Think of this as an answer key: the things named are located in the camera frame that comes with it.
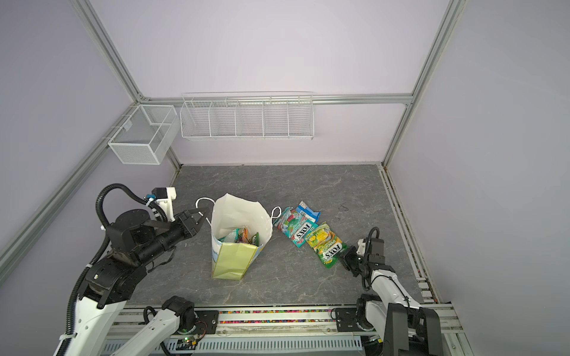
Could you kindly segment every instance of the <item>table surface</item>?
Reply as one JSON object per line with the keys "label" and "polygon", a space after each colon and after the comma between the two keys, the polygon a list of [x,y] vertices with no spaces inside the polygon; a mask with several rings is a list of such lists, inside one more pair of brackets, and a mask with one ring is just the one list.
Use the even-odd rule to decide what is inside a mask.
{"label": "table surface", "polygon": [[[194,208],[200,197],[216,200],[230,193],[260,202],[268,214],[275,206],[297,206],[303,200],[321,212],[319,223],[327,222],[349,245],[377,226],[385,241],[386,264],[396,270],[408,293],[422,301],[376,165],[184,166],[174,186],[174,212]],[[340,262],[327,269],[307,244],[296,247],[276,228],[241,280],[212,279],[210,227],[205,223],[198,235],[178,244],[169,264],[139,283],[129,303],[161,305],[178,295],[204,306],[334,305],[354,304],[362,293],[360,277]]]}

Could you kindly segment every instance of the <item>aluminum frame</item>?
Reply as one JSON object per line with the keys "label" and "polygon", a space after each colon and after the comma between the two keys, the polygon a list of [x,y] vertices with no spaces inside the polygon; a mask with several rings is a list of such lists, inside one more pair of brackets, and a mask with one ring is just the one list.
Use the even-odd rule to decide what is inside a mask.
{"label": "aluminum frame", "polygon": [[[126,65],[122,61],[119,53],[115,49],[109,35],[105,31],[101,21],[96,15],[95,10],[91,6],[89,0],[70,0],[72,7],[76,10],[79,18],[84,23],[89,35],[98,46],[99,50],[105,57],[109,66],[116,74],[118,80],[125,88],[129,97],[132,98],[133,104],[130,105],[124,114],[115,122],[113,126],[121,126],[126,118],[137,104],[182,104],[181,98],[147,98],[137,87],[134,79],[129,73]],[[426,62],[422,68],[416,86],[412,93],[405,94],[363,94],[363,95],[316,95],[313,96],[315,105],[332,105],[332,104],[405,104],[407,109],[404,111],[402,119],[398,125],[396,133],[392,138],[390,147],[384,158],[384,166],[388,166],[393,157],[395,150],[402,138],[405,128],[413,114],[414,105],[418,103],[429,77],[434,71],[437,60],[441,57],[451,32],[465,6],[466,0],[451,0],[443,21],[438,30],[436,39],[427,56]],[[106,137],[111,137],[117,127],[111,127]],[[76,166],[70,176],[62,182],[56,191],[49,197],[18,232],[15,238],[4,246],[0,251],[0,285],[8,278],[9,274],[16,268],[18,263],[23,259],[25,254],[31,249],[34,243],[44,233],[47,227],[55,219],[64,205],[71,199],[73,194],[85,181],[85,179],[93,172],[101,159],[107,152],[108,140],[101,140],[95,145],[91,152],[87,154],[82,161]],[[167,157],[171,161],[175,172],[173,180],[180,172],[181,164],[178,161],[174,151],[171,149],[167,152]]]}
{"label": "aluminum frame", "polygon": [[398,124],[396,132],[392,137],[388,151],[386,151],[386,155],[384,156],[384,160],[382,161],[382,164],[385,167],[388,167],[390,165],[390,161],[394,157],[394,153],[396,152],[398,145],[404,136],[406,128],[408,127],[410,118],[412,117],[414,110],[425,91],[425,88],[428,86],[427,84],[429,82],[429,79],[431,78],[431,75],[433,74],[437,63],[443,51],[445,50],[447,43],[449,42],[451,33],[453,32],[455,24],[461,16],[466,3],[467,0],[451,0],[447,6],[447,10],[445,11],[445,15],[443,16],[439,30],[437,31],[435,41],[431,45],[431,49],[427,56],[426,62],[422,67],[422,71],[420,72],[420,76],[416,82],[416,86],[412,91],[412,102],[406,106],[406,110],[402,115],[402,119],[400,119],[400,123]]}
{"label": "aluminum frame", "polygon": [[383,165],[378,165],[378,171],[380,173],[382,183],[384,184],[388,201],[392,207],[392,213],[394,213],[394,218],[398,224],[400,235],[404,241],[404,246],[406,247],[406,252],[410,259],[410,264],[412,265],[412,268],[415,267],[414,274],[418,285],[420,286],[424,303],[439,303],[440,299],[437,287],[435,282],[431,279],[431,274],[428,270],[427,264],[425,263],[424,256],[421,253],[416,236],[410,226],[408,217],[406,216],[404,209],[401,207],[400,197],[392,183],[392,177]]}
{"label": "aluminum frame", "polygon": [[[105,137],[112,137],[129,115],[136,109],[132,103],[107,131]],[[16,236],[0,250],[0,285],[8,278],[26,253],[32,248],[47,227],[83,184],[109,149],[108,138],[102,138],[75,167],[67,179],[34,213]]]}

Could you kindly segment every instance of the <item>wall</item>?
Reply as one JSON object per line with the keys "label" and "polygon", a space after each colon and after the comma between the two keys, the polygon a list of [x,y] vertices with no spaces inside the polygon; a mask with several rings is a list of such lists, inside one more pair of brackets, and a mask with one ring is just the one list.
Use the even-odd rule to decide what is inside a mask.
{"label": "wall", "polygon": [[[0,2],[0,47],[1,248],[130,100],[66,0]],[[0,286],[2,354],[53,354],[71,289],[103,239],[97,193],[121,182],[144,195],[167,185],[172,174],[168,161],[124,166],[107,153]],[[105,211],[113,221],[135,205],[112,192]]]}
{"label": "wall", "polygon": [[[410,93],[449,0],[92,0],[141,91]],[[377,162],[403,105],[315,107],[315,139],[187,142],[184,164]]]}
{"label": "wall", "polygon": [[[79,274],[103,241],[95,198],[111,183],[123,183],[143,197],[168,185],[173,169],[123,165],[108,150],[46,232],[0,287],[0,345],[6,355],[52,355],[65,331],[66,306]],[[140,208],[122,191],[111,191],[103,204],[110,222]]]}
{"label": "wall", "polygon": [[92,0],[149,97],[412,91],[449,0]]}
{"label": "wall", "polygon": [[0,2],[0,48],[1,248],[131,102],[66,0]]}
{"label": "wall", "polygon": [[313,140],[187,141],[173,148],[183,164],[380,162],[403,104],[315,105]]}
{"label": "wall", "polygon": [[570,3],[473,0],[389,166],[478,355],[567,355]]}

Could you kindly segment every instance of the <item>white mesh basket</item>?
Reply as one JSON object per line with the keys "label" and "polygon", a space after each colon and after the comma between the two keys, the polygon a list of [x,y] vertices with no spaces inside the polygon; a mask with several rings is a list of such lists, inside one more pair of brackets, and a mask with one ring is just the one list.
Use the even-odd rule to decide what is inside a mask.
{"label": "white mesh basket", "polygon": [[124,164],[159,165],[180,128],[172,105],[139,105],[109,140]]}
{"label": "white mesh basket", "polygon": [[180,120],[182,136],[187,140],[314,137],[310,95],[278,98],[194,96],[185,99]]}

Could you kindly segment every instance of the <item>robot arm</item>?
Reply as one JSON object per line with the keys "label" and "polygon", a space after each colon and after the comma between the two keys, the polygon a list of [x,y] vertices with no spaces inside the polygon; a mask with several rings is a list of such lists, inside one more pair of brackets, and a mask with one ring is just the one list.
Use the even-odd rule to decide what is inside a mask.
{"label": "robot arm", "polygon": [[[103,192],[109,192],[114,188],[123,189],[131,198],[134,196],[123,185],[110,185],[100,196],[104,198],[106,193]],[[88,265],[89,269],[78,281],[80,284],[77,299],[72,298],[68,306],[68,309],[75,311],[71,314],[71,318],[68,314],[67,321],[74,327],[71,329],[72,333],[67,332],[60,338],[61,342],[54,355],[99,355],[105,336],[116,316],[131,298],[136,285],[148,274],[146,266],[154,264],[154,260],[163,253],[173,252],[178,242],[195,236],[200,230],[205,218],[202,216],[196,221],[193,215],[199,212],[206,215],[207,208],[185,210],[173,215],[172,200],[176,198],[174,188],[156,188],[152,193],[147,196],[147,200],[136,196],[134,198],[142,204],[146,202],[153,211],[158,210],[160,216],[168,217],[168,221],[152,220],[149,212],[143,209],[124,212],[111,224],[103,215],[101,222],[106,222],[105,232],[111,242],[111,251],[98,261],[95,260],[95,263],[92,262],[93,266]],[[102,198],[97,200],[100,210],[102,210],[102,201]],[[123,354],[142,355],[146,352],[146,347],[151,347],[150,350],[153,350],[180,325],[188,330],[194,326],[192,303],[181,298],[180,300],[171,298],[167,303],[168,305],[163,305],[159,311],[160,317],[156,319],[159,321],[162,319],[161,323],[153,321],[152,324],[158,324],[143,328],[140,335],[135,336],[137,342],[130,342],[124,346],[128,351]],[[179,310],[180,305],[185,307],[183,311]]]}
{"label": "robot arm", "polygon": [[423,308],[400,284],[396,271],[385,264],[384,240],[377,227],[359,247],[347,248],[340,256],[343,266],[361,276],[364,290],[357,301],[356,319],[362,329],[374,328],[383,340],[383,355],[400,355],[410,347],[425,354],[443,356],[441,327],[437,313]]}

